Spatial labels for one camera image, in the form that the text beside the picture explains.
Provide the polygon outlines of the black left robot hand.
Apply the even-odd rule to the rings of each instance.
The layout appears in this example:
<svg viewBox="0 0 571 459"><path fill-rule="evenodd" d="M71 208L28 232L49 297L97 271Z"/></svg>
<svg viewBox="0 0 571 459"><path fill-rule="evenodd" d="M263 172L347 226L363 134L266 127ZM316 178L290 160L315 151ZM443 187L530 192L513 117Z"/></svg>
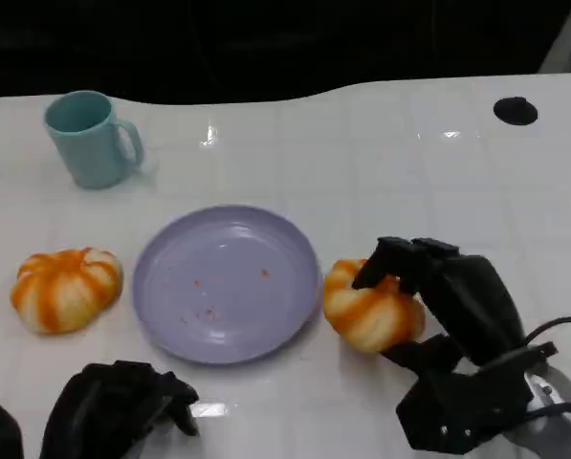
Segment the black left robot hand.
<svg viewBox="0 0 571 459"><path fill-rule="evenodd" d="M42 458L124 458L157 426L199 434L196 390L145 362L89 363L64 386L45 426Z"/></svg>

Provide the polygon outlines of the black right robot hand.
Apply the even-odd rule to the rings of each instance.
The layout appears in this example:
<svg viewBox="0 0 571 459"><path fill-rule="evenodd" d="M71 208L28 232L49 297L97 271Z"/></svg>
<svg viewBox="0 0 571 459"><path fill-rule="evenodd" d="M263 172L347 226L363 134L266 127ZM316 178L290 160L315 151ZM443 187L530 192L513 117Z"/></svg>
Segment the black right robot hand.
<svg viewBox="0 0 571 459"><path fill-rule="evenodd" d="M450 373L467 358L485 378L524 376L522 322L487 258L431 238L381 237L352 286L374 288L389 275L399 279L401 292L422 298L445 332L395 345L384 357L417 375Z"/></svg>

